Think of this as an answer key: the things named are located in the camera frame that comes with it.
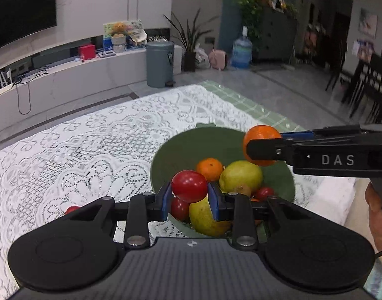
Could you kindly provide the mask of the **person's right hand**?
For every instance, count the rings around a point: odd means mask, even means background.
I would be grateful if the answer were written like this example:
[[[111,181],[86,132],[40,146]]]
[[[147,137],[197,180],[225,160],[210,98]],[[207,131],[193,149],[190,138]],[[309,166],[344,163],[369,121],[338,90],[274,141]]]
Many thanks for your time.
[[[369,206],[369,229],[373,236],[375,247],[382,251],[382,208],[381,199],[369,183],[365,191],[365,200]]]

